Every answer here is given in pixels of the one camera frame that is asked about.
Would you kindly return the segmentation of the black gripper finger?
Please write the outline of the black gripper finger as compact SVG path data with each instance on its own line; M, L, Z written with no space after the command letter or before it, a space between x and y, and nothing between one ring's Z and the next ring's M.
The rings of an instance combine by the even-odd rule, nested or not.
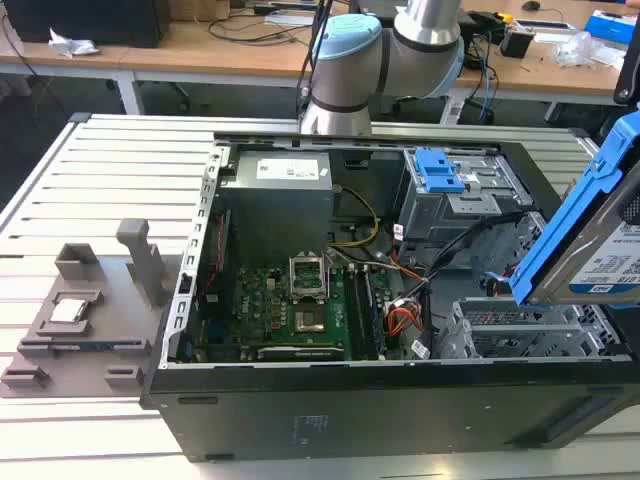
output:
M639 101L639 72L639 30L635 29L614 89L616 104L634 105Z

